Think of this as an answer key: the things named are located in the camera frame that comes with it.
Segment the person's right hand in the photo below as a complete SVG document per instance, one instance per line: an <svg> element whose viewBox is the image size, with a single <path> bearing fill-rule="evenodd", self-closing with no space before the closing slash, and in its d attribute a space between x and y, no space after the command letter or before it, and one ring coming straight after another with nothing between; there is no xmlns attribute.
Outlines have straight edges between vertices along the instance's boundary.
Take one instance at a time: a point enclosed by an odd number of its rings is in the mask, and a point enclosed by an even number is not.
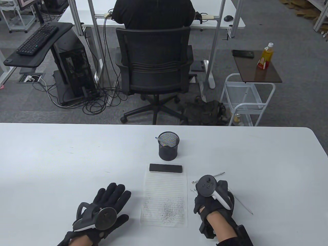
<svg viewBox="0 0 328 246"><path fill-rule="evenodd" d="M199 192L195 198L195 208L194 213L200 214L202 220L206 218L212 212L219 212L226 220L232 218L235 199L233 194L228 190L228 182L226 180L219 180L217 185L220 190L220 195L222 198L227 198L230 210L226 209L220 201L211 197L202 196Z"/></svg>

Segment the person's left hand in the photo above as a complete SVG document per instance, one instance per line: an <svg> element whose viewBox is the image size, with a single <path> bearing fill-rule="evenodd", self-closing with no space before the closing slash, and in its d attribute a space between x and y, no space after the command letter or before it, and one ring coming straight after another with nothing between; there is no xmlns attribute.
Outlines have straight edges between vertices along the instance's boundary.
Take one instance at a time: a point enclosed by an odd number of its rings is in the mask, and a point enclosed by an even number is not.
<svg viewBox="0 0 328 246"><path fill-rule="evenodd" d="M123 184L111 183L97 192L92 203L82 202L72 224L59 246L97 246L102 239L129 220L119 215L130 199L131 192Z"/></svg>

